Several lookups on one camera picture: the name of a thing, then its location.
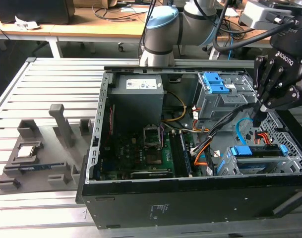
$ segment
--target power supply label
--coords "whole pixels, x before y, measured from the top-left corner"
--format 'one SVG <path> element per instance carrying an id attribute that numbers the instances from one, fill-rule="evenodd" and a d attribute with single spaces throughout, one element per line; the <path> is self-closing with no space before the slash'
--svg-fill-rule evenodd
<path id="1" fill-rule="evenodd" d="M 127 79 L 126 89 L 156 89 L 155 78 Z"/>
<path id="2" fill-rule="evenodd" d="M 149 219 L 150 220 L 158 220 L 161 215 L 166 213 L 169 209 L 169 204 L 163 205 L 152 205 L 150 206 L 149 210 Z"/>

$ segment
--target desk leg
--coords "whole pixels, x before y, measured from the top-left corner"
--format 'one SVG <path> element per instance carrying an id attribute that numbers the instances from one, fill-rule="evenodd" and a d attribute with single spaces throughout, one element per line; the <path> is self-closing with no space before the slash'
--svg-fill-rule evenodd
<path id="1" fill-rule="evenodd" d="M 90 53 L 94 54 L 96 52 L 95 43 L 89 42 Z"/>
<path id="2" fill-rule="evenodd" d="M 58 41 L 48 41 L 51 46 L 51 50 L 54 58 L 62 58 L 62 52 Z"/>

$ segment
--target white sticker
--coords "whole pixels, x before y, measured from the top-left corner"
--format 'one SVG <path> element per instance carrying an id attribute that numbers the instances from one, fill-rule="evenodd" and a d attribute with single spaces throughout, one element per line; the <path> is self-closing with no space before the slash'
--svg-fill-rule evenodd
<path id="1" fill-rule="evenodd" d="M 234 84 L 225 84 L 226 88 L 236 88 Z"/>
<path id="2" fill-rule="evenodd" d="M 192 115 L 195 120 L 198 120 L 198 112 L 193 112 Z"/>
<path id="3" fill-rule="evenodd" d="M 220 150 L 215 150 L 214 157 L 220 157 Z"/>
<path id="4" fill-rule="evenodd" d="M 211 170 L 211 168 L 209 168 L 209 166 L 207 166 L 207 174 L 209 175 L 209 176 L 212 176 L 212 170 Z"/>
<path id="5" fill-rule="evenodd" d="M 155 78 L 127 79 L 126 89 L 156 89 Z"/>

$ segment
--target wooden desk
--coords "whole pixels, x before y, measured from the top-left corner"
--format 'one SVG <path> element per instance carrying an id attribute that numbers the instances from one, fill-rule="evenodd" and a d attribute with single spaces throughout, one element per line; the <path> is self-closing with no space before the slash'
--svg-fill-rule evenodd
<path id="1" fill-rule="evenodd" d="M 115 18 L 132 13 L 107 13 L 106 17 Z M 55 25 L 51 29 L 51 36 L 82 36 L 82 37 L 119 37 L 140 38 L 145 15 L 132 17 L 131 22 L 112 22 L 95 16 L 91 8 L 77 8 L 75 16 L 69 25 Z"/>
<path id="2" fill-rule="evenodd" d="M 106 17 L 119 17 L 131 13 L 114 12 L 108 13 Z M 70 25 L 41 24 L 40 29 L 20 30 L 14 24 L 2 24 L 0 28 L 11 40 L 36 40 L 48 41 L 51 46 L 53 57 L 61 58 L 62 53 L 59 41 L 91 42 L 91 52 L 94 52 L 93 42 L 123 42 L 138 43 L 141 37 L 145 15 L 133 17 L 132 22 L 111 22 L 97 18 L 91 8 L 76 8 L 75 16 Z M 229 18 L 230 21 L 238 23 L 238 17 Z M 261 31 L 249 32 L 246 38 L 259 34 Z M 7 39 L 0 31 L 0 39 Z M 220 42 L 225 42 L 228 35 L 222 35 Z M 269 47 L 269 38 L 253 43 L 249 47 Z"/>

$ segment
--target robotiq logo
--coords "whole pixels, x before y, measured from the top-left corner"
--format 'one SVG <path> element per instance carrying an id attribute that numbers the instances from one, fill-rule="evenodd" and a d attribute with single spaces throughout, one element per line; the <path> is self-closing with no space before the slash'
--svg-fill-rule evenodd
<path id="1" fill-rule="evenodd" d="M 286 63 L 288 63 L 290 66 L 292 66 L 294 64 L 294 61 L 291 60 L 289 57 L 287 57 L 285 54 L 283 54 L 282 52 L 277 52 L 275 54 L 276 57 L 280 57 L 282 60 L 284 60 Z"/>

